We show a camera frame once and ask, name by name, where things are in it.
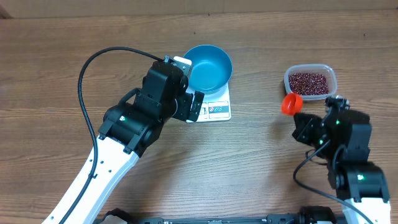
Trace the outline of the red measuring scoop blue handle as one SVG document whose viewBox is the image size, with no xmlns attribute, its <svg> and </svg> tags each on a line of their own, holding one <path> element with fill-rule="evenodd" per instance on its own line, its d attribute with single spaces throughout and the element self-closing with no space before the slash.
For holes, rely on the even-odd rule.
<svg viewBox="0 0 398 224">
<path fill-rule="evenodd" d="M 296 93 L 289 93 L 285 96 L 281 104 L 282 114 L 293 116 L 301 112 L 303 106 L 303 99 Z"/>
</svg>

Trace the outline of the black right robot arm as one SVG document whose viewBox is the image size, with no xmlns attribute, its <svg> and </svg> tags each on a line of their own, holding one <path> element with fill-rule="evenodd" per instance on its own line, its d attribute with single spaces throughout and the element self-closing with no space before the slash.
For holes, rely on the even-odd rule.
<svg viewBox="0 0 398 224">
<path fill-rule="evenodd" d="M 391 205 L 382 169 L 369 161 L 370 117 L 355 110 L 330 108 L 321 118 L 294 115 L 296 141 L 312 146 L 326 160 L 328 181 L 347 223 L 390 223 Z"/>
</svg>

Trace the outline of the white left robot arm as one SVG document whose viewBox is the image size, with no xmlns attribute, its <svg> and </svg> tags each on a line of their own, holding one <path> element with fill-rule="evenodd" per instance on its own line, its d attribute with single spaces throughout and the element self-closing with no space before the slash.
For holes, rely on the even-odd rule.
<svg viewBox="0 0 398 224">
<path fill-rule="evenodd" d="M 204 94 L 189 92 L 189 59 L 155 61 L 135 88 L 104 115 L 90 155 L 45 223 L 93 223 L 114 188 L 174 118 L 196 122 Z"/>
</svg>

